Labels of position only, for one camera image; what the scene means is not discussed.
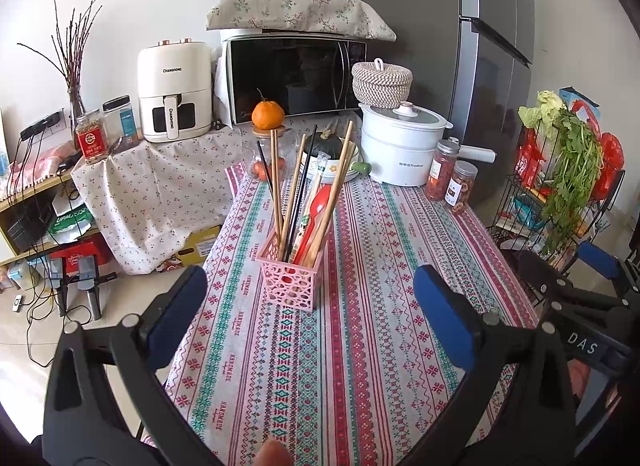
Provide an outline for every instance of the electric cooking pot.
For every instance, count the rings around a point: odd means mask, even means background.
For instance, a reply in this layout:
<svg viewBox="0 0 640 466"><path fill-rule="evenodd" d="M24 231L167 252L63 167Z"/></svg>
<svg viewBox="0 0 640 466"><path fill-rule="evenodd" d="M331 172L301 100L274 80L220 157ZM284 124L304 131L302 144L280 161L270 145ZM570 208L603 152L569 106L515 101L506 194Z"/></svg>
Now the electric cooking pot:
<svg viewBox="0 0 640 466"><path fill-rule="evenodd" d="M453 125L439 113L402 101L398 108L360 103L363 111L361 150L371 165L370 177L396 186L426 184L436 145ZM495 152L461 146L460 159L492 163Z"/></svg>

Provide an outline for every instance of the blue label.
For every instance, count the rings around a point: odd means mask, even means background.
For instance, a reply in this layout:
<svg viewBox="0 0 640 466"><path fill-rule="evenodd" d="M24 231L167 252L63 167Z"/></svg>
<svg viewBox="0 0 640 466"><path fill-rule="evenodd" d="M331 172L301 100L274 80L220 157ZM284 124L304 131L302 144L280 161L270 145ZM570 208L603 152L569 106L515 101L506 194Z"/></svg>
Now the blue label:
<svg viewBox="0 0 640 466"><path fill-rule="evenodd" d="M124 135L136 134L136 122L133 119L133 110L131 110L131 108L120 110L120 122L122 123L122 132Z"/></svg>

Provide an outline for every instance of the leafy green vegetable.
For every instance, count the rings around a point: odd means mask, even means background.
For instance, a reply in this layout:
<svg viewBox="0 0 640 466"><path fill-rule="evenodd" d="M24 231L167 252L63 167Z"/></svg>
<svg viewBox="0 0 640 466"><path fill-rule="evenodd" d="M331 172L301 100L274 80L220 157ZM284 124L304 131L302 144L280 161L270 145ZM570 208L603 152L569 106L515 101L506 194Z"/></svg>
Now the leafy green vegetable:
<svg viewBox="0 0 640 466"><path fill-rule="evenodd" d="M563 250L582 221L582 211L600 177L602 147L595 134L566 109L553 92L538 93L538 107L521 106L518 115L527 128L543 129L548 139L557 135L558 161L553 173L552 193L542 210L542 218L551 219L552 229L545 241L543 255Z"/></svg>

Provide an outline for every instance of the white air fryer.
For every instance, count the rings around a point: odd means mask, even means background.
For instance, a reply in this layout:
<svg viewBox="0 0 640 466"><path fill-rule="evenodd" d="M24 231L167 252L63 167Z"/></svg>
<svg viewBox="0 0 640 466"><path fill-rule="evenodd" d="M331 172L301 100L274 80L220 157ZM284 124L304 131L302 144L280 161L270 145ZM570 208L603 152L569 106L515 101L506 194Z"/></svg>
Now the white air fryer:
<svg viewBox="0 0 640 466"><path fill-rule="evenodd" d="M138 55L140 126L149 142L190 139L209 131L209 46L184 39L161 41Z"/></svg>

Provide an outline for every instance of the microwave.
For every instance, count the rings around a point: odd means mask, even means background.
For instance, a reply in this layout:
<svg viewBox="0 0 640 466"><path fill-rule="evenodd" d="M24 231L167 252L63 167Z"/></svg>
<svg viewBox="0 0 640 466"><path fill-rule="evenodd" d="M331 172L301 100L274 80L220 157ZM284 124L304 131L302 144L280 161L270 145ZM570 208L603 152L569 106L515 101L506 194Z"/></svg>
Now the microwave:
<svg viewBox="0 0 640 466"><path fill-rule="evenodd" d="M216 67L216 117L227 126L251 121L260 93L276 101L285 115L357 109L351 67L366 54L364 42L323 34L254 33L226 39Z"/></svg>

